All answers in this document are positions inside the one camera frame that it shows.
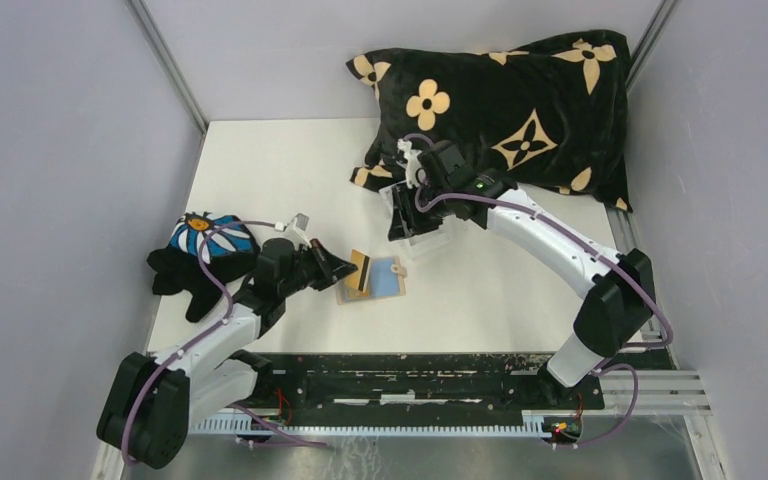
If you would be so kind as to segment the beige leather card holder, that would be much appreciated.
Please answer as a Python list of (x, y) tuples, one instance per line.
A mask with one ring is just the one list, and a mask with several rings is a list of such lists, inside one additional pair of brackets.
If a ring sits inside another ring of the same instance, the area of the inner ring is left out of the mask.
[(358, 292), (341, 282), (336, 290), (338, 305), (404, 296), (407, 269), (397, 256), (371, 258), (366, 262), (366, 290)]

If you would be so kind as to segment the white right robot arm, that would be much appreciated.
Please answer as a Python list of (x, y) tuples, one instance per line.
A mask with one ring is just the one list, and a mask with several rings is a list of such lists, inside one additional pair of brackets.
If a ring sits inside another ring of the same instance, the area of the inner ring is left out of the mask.
[(455, 217), (507, 239), (547, 266), (582, 300), (573, 332), (540, 368), (540, 400), (562, 408), (585, 376), (629, 346), (657, 312), (650, 259), (623, 254), (572, 229), (540, 207), (501, 171), (477, 171), (458, 147), (441, 141), (424, 150), (397, 142), (405, 178), (390, 190), (391, 241), (428, 234)]

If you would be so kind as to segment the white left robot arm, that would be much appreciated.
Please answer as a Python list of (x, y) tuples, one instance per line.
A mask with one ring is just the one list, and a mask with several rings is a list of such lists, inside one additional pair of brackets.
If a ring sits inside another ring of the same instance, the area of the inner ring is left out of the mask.
[(267, 240), (225, 313), (179, 345), (121, 361), (96, 437), (125, 460), (160, 469), (201, 421), (243, 400), (267, 404), (275, 391), (272, 363), (246, 346), (277, 323), (290, 296), (326, 290), (358, 269), (316, 239)]

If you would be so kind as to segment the clear plastic card box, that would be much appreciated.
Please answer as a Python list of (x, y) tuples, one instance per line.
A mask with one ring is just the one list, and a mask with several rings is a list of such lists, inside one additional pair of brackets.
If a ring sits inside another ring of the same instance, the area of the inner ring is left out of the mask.
[[(393, 189), (398, 185), (402, 185), (402, 182), (386, 186), (378, 191), (384, 205), (390, 212), (390, 216), (393, 216), (394, 210)], [(443, 224), (434, 231), (412, 236), (407, 239), (391, 240), (391, 243), (398, 249), (402, 256), (407, 257), (410, 260), (415, 260), (419, 257), (429, 256), (432, 252), (442, 250), (449, 245), (451, 241), (452, 235), (450, 229), (446, 224)]]

